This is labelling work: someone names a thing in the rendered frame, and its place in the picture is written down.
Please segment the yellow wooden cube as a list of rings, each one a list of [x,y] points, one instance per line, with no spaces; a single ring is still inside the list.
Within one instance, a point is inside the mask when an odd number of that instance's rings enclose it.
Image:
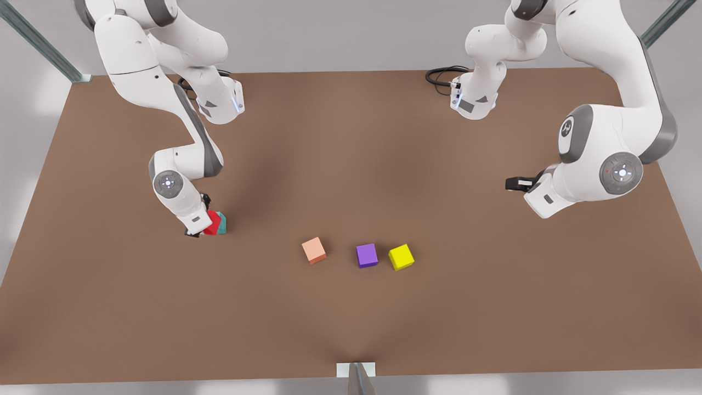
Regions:
[[[411,250],[407,244],[389,250],[388,256],[396,272],[402,268],[410,267],[415,262]]]

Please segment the salmon wooden cube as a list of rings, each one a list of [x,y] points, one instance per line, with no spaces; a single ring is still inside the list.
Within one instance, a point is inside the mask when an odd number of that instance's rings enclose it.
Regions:
[[[310,264],[321,262],[321,260],[324,260],[324,258],[327,257],[324,246],[322,245],[319,237],[302,243],[302,248]]]

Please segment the silver frame post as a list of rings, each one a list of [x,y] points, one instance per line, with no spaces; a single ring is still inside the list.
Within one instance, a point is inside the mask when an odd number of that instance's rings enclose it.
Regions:
[[[376,377],[375,362],[337,363],[336,377],[348,378],[348,395],[376,395],[370,380]]]
[[[0,18],[5,20],[20,37],[33,46],[45,60],[67,77],[70,82],[89,83],[92,80],[92,75],[81,73],[8,0],[0,0]]]
[[[696,2],[697,0],[673,0],[640,36],[644,47],[651,48]]]

